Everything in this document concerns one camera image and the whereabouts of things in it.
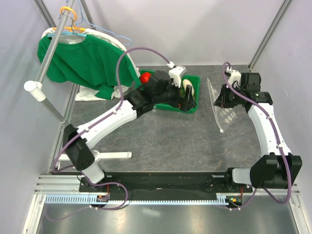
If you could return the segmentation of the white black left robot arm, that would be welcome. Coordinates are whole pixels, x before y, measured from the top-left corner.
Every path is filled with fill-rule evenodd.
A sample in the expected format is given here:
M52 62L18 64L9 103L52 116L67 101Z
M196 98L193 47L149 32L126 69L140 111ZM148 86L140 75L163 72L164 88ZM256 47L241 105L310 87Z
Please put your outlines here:
M97 192L105 190L107 180L96 162L95 145L120 126L153 110L156 104L167 104L183 112L196 107L192 85L183 86L186 69L177 66L169 72L155 71L136 89L126 94L109 111L77 128L68 125L64 130L65 153L73 166L90 180Z

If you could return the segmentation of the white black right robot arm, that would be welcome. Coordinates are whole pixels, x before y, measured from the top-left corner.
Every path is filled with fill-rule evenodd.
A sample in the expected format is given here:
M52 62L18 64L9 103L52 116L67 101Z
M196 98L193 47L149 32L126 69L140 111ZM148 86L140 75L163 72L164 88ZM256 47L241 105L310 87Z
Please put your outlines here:
M260 143L262 157L250 168L230 168L230 176L223 179L229 192L241 184L261 189L287 189L293 185L301 167L300 156L292 154L285 143L274 116L273 100L261 91L259 73L223 73L225 84L213 105L230 109L241 105L252 120Z

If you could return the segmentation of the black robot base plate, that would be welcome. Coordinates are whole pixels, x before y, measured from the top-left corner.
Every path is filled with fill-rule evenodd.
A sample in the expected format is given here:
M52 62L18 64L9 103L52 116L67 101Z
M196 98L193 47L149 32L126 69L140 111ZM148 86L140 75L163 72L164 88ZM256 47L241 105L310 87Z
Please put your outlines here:
M213 194L240 194L253 191L250 186L233 183L227 172L106 172L104 178L95 185L82 178L79 190L81 192L109 191L118 194L124 192L124 190L119 192L116 185L102 185L112 182L124 185L128 192L183 189Z

